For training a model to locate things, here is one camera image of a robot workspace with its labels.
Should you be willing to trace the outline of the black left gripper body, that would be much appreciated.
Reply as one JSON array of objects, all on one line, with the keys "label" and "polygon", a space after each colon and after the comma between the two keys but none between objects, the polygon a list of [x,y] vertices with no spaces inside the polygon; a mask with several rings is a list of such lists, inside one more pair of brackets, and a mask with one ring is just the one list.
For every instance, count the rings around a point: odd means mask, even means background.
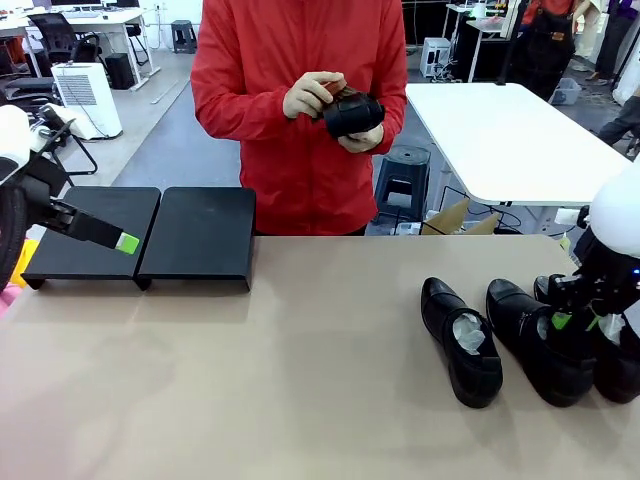
[{"label": "black left gripper body", "polygon": [[83,211],[49,194],[29,194],[29,226],[39,225],[62,235],[78,235]]}]

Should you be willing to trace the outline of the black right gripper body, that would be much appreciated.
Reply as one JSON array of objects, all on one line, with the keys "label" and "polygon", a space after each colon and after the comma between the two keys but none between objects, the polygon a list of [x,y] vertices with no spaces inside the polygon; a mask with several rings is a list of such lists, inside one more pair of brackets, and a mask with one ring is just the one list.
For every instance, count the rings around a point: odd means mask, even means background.
[{"label": "black right gripper body", "polygon": [[588,276],[579,274],[583,278],[582,307],[580,311],[588,308],[594,299],[600,299],[608,310],[608,314],[621,314],[633,305],[633,274],[610,274],[600,276]]}]

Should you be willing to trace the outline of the person's right hand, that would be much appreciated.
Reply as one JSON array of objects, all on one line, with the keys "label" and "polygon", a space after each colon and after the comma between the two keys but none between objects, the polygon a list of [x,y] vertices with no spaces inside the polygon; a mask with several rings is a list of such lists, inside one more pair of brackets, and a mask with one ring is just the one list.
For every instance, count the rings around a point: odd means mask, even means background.
[{"label": "person's right hand", "polygon": [[333,102],[329,87],[345,85],[344,74],[341,72],[307,72],[285,94],[283,114],[291,120],[301,114],[317,118],[324,107]]}]

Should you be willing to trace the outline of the person's left hand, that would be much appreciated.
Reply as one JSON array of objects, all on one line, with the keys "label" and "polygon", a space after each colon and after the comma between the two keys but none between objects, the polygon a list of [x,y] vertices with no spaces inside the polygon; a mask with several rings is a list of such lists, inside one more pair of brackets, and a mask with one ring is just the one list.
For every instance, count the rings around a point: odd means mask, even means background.
[{"label": "person's left hand", "polygon": [[348,152],[359,154],[375,149],[384,138],[384,126],[377,125],[371,130],[353,133],[338,138],[338,143]]}]

